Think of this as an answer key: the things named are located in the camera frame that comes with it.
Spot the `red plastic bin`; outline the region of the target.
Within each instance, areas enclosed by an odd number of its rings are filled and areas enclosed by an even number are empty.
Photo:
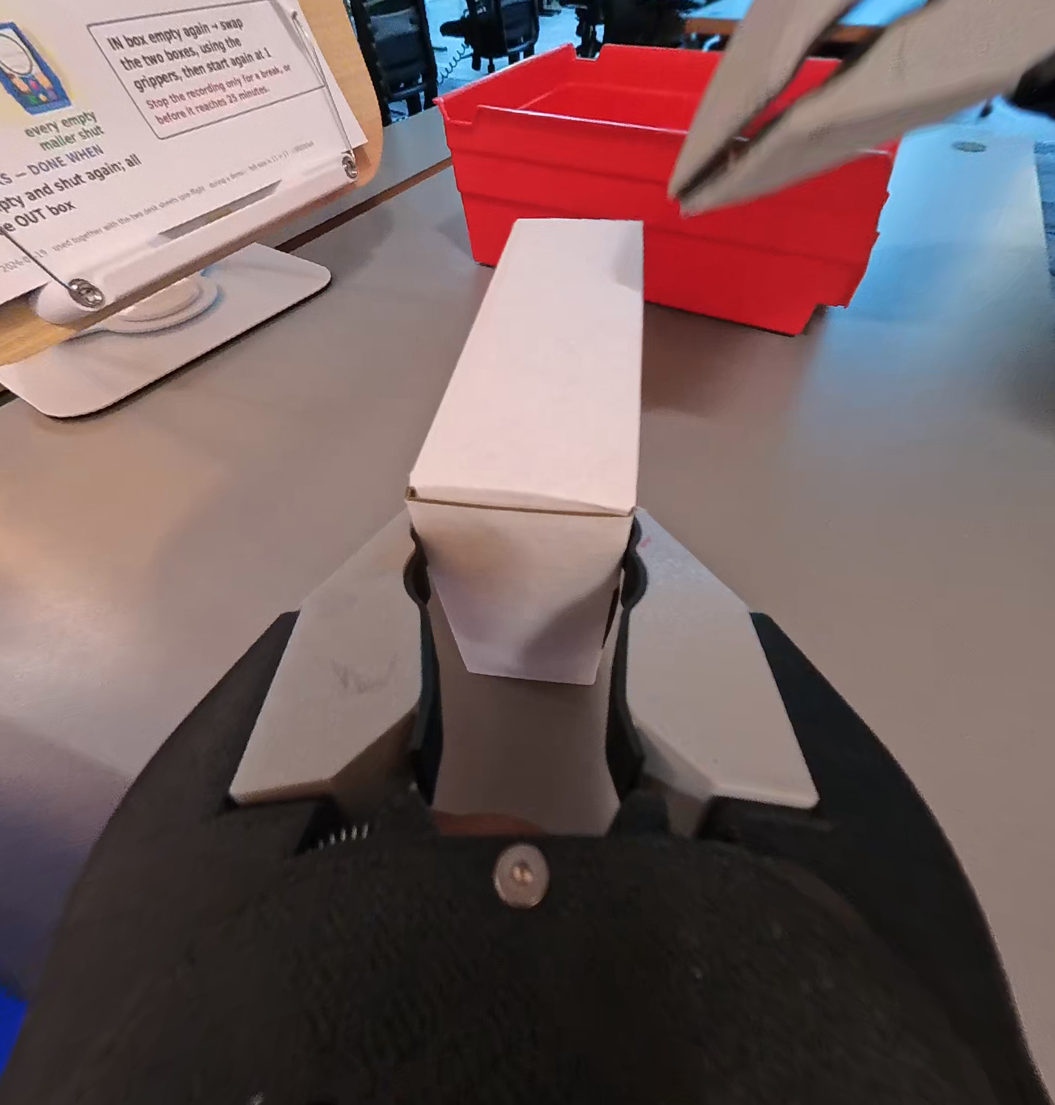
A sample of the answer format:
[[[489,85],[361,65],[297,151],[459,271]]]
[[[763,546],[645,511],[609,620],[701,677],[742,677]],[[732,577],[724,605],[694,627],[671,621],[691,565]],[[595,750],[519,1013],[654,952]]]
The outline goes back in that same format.
[[[889,199],[897,143],[710,214],[682,215],[673,162],[719,52],[566,44],[437,98],[473,257],[520,219],[640,221],[650,303],[795,336],[846,307]]]

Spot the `black office chair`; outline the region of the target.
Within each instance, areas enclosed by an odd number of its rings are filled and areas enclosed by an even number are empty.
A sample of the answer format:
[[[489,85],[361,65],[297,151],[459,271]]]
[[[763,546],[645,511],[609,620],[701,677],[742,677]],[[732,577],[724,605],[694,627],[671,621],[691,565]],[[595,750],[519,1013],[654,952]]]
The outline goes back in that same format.
[[[515,63],[530,59],[539,35],[538,1],[466,1],[464,43],[471,50],[471,66],[495,71],[498,59]]]
[[[404,103],[409,116],[433,107],[437,61],[424,1],[351,1],[349,7],[383,126],[393,122],[391,105]]]

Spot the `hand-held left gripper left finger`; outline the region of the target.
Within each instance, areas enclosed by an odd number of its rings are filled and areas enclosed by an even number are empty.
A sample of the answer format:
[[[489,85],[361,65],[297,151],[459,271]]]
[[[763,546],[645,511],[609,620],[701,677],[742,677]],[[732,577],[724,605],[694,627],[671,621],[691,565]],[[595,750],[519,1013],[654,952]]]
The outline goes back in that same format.
[[[403,511],[306,597],[230,785],[238,806],[378,808],[410,779],[437,688],[416,552]]]

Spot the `instruction sheet on stand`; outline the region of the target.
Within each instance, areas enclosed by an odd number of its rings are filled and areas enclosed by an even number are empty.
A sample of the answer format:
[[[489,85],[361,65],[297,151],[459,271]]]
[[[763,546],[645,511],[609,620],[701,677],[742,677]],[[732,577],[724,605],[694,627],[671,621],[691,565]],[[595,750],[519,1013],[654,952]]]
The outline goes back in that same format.
[[[333,90],[340,107],[358,166],[358,181],[349,185],[341,169],[341,154],[320,166],[300,170],[270,186],[268,193],[242,207],[234,201],[222,204],[219,214],[203,215],[172,240],[160,238],[144,248],[143,254],[116,261],[110,275],[102,275],[96,285],[105,295],[106,306],[84,311],[64,290],[48,293],[41,288],[0,306],[0,366],[48,348],[77,335],[84,328],[105,320],[117,311],[189,277],[238,250],[262,243],[294,220],[369,185],[382,161],[382,115],[374,86],[358,45],[351,18],[342,2],[291,2],[299,7],[333,78]]]

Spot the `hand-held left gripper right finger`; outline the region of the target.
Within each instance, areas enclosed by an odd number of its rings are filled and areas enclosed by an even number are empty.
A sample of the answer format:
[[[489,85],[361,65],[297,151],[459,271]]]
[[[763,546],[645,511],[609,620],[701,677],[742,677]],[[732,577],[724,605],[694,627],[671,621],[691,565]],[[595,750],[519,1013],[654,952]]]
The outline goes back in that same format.
[[[808,817],[819,794],[746,603],[647,511],[618,592],[606,756],[618,794],[698,833],[727,806]]]

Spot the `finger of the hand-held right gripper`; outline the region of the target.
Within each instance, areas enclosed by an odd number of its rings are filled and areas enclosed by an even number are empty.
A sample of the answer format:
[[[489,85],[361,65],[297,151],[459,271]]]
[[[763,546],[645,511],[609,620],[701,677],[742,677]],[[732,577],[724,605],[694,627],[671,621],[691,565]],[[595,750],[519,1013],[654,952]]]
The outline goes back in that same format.
[[[743,137],[795,77],[848,1],[755,1],[730,35],[692,117],[669,177],[669,197],[700,198]]]
[[[926,2],[737,139],[686,215],[752,201],[1013,90],[1055,53],[1055,1]]]

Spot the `white cardboard mailer box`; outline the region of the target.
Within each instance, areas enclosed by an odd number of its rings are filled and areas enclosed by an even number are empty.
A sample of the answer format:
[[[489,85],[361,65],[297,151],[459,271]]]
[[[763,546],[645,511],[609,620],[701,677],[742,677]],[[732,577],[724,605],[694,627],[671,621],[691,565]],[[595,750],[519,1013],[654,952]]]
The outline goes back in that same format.
[[[643,225],[521,219],[412,467],[473,674],[591,685],[637,506]]]

